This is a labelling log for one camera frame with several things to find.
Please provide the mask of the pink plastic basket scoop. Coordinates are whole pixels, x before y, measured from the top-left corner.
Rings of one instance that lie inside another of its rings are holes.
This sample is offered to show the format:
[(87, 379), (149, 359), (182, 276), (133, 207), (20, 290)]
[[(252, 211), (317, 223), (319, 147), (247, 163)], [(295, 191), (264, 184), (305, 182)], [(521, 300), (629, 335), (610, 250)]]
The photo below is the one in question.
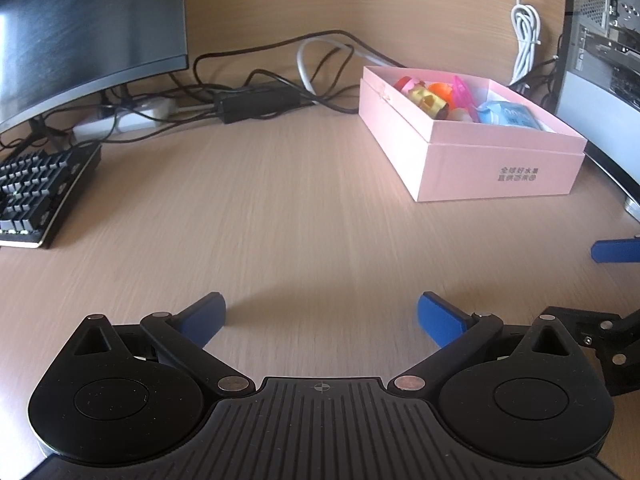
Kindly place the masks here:
[(452, 78), (452, 97), (454, 104), (467, 110), (476, 110), (476, 104), (468, 85), (457, 75)]

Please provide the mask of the computer case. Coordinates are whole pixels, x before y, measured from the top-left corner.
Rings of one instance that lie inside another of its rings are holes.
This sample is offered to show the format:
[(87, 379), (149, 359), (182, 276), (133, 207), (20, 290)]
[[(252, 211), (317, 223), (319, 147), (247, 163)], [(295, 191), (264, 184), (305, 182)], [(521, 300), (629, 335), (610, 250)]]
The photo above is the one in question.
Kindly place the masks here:
[(639, 217), (639, 0), (565, 0), (552, 110)]

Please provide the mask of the white power strip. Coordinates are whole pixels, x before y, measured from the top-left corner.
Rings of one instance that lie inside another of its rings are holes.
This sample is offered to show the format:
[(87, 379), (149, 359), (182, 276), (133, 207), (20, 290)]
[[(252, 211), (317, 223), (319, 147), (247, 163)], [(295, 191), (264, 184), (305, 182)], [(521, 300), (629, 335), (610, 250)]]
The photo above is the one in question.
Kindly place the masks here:
[(146, 130), (159, 127), (176, 110), (174, 99), (154, 98), (145, 100), (133, 110), (116, 110), (112, 116), (89, 117), (73, 126), (76, 141), (103, 139), (109, 134)]

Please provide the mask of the yellow red toy camera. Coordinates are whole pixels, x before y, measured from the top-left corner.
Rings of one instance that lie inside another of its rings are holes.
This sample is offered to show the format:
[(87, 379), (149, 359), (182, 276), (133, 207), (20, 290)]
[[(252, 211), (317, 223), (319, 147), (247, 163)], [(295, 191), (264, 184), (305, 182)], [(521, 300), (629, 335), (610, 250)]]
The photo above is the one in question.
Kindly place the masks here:
[(443, 98), (431, 92), (423, 81), (410, 76), (403, 76), (396, 81), (394, 88), (432, 119), (445, 120), (448, 117), (449, 104)]

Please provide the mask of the white bottle red cap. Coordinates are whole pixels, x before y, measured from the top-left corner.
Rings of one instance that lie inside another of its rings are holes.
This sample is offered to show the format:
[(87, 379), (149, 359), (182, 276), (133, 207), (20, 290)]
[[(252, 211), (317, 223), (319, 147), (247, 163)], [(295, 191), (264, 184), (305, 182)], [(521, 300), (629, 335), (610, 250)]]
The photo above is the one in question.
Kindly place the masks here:
[(471, 117), (468, 110), (462, 107), (457, 107), (450, 110), (448, 112), (447, 119), (451, 120), (452, 122), (474, 122), (474, 119)]

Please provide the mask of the black curved monitor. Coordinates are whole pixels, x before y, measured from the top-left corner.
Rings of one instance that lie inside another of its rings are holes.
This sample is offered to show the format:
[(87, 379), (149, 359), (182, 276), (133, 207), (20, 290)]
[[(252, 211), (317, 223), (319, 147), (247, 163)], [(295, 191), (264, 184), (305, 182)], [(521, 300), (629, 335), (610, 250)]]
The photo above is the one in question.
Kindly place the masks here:
[(1, 129), (188, 66), (184, 0), (1, 0)]

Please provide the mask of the black power adapter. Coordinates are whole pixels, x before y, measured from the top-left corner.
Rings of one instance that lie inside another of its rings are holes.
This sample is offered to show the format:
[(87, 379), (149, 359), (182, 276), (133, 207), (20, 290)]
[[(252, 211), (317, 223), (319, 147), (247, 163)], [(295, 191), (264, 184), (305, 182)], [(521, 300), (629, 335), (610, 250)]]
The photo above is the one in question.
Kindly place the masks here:
[(297, 90), (274, 82), (244, 87), (238, 92), (219, 93), (216, 110), (218, 117), (228, 125), (283, 113), (298, 107), (300, 102)]

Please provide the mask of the pink cardboard box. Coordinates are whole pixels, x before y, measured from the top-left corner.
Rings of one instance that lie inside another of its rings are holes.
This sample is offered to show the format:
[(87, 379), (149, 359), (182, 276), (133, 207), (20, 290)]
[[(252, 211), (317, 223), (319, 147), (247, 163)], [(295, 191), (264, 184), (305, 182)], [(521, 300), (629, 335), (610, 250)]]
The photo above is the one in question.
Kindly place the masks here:
[[(534, 128), (436, 120), (396, 84), (462, 80), (475, 104), (525, 106)], [(572, 127), (503, 84), (425, 68), (370, 66), (360, 80), (359, 115), (417, 202), (566, 195), (585, 157), (586, 140)]]

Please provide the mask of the orange toy cup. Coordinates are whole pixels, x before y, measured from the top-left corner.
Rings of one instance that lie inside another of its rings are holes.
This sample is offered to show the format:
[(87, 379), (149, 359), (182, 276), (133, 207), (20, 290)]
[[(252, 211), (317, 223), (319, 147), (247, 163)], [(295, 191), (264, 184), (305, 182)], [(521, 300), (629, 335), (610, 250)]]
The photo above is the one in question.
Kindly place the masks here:
[(451, 84), (446, 84), (446, 82), (433, 82), (428, 85), (427, 90), (443, 99), (448, 104), (450, 110), (456, 107), (456, 102), (454, 102), (454, 89)]

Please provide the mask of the blue white tissue packet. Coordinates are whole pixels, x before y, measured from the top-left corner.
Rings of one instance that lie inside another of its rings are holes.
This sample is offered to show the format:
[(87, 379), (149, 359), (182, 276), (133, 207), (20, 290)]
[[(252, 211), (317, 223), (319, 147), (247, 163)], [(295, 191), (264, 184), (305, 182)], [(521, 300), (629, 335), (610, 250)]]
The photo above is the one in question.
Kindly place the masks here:
[(529, 109), (518, 103), (486, 101), (476, 111), (482, 124), (540, 130), (540, 125)]

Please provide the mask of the black keyboard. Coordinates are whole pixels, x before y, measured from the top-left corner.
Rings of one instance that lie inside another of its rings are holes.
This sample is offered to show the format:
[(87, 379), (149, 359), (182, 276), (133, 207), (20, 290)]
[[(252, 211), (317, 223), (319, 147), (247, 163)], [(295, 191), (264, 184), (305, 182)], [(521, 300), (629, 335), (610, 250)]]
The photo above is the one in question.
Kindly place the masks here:
[(101, 161), (101, 145), (48, 154), (36, 151), (1, 163), (3, 247), (51, 245)]

